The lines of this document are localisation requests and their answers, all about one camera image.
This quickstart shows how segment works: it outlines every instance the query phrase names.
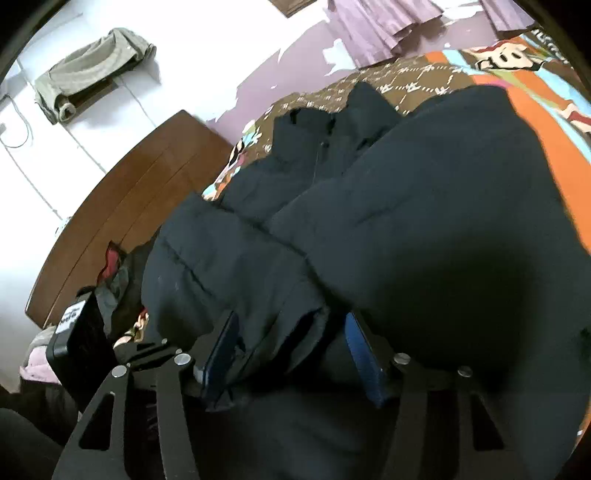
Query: screw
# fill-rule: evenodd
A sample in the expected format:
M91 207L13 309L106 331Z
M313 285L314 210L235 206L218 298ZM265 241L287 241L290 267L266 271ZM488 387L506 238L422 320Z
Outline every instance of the screw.
M123 377L127 373L127 367L125 365L117 365L111 370L111 375L115 378Z
M407 355L406 353L397 353L394 355L394 361L398 365L408 365L410 363L410 355Z
M191 361L191 355L188 353L180 353L174 357L174 363L178 366L187 365Z
M458 368L457 373L464 378L470 378L473 375L472 369L466 365L462 365L460 368Z

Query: orange fabric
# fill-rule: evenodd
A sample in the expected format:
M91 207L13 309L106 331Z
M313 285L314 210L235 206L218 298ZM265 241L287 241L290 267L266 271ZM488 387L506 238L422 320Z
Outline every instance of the orange fabric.
M442 51L432 51L425 55L426 59L432 63L449 63L447 57Z
M542 106L517 87L506 90L517 114L538 135L581 243L591 253L591 165Z
M517 80L526 85L527 88L535 92L542 98L549 100L550 102L556 103L561 110L564 110L569 103L572 101L565 100L559 95L554 93L545 81L538 77L534 72L529 70L515 70L513 75Z
M502 80L496 75L491 75L490 73L470 75L470 78L476 85L499 85L500 83L503 85L508 85L506 80Z

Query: electrical cable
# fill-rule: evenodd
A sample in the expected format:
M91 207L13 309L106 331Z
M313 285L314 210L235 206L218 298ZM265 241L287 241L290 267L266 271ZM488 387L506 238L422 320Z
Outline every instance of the electrical cable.
M27 121L25 116L18 109L17 104L14 101L14 99L9 94L5 93L4 96L0 99L0 103L3 102L5 98L8 98L11 101L15 112L18 114L19 117L21 117L22 122L25 124L25 127L27 128L27 137L26 137L25 141L23 143L21 143L20 145L6 145L6 143L4 143L4 140L2 140L2 137L0 137L0 143L2 143L2 145L4 145L4 147L6 147L6 148L21 148L24 144L26 144L29 141L29 138L31 137L32 128L29 125L29 122Z

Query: jacket sleeve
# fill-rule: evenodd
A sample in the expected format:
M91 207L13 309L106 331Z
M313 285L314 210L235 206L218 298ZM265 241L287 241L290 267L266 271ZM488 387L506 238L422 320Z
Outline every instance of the jacket sleeve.
M304 257L196 194L162 226L142 301L152 329L184 349L210 332L222 311L236 312L243 349L230 382L264 367L292 370L323 337L329 317Z

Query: white wall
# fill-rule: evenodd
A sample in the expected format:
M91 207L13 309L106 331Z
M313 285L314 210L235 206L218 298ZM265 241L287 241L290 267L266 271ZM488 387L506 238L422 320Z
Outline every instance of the white wall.
M4 386L16 386L18 366L38 331L24 308L60 218L73 215L104 171L157 125L180 109L204 121L218 117L235 105L236 89L252 71L324 19L322 2L286 19L268 0L72 0L33 37L19 57L23 71L15 66L3 84L32 127L23 147L0 145ZM113 92L68 126L51 125L29 84L115 27L154 43L155 61L124 74ZM26 138L26 127L7 101L0 105L0 123L6 126L4 143L18 145Z

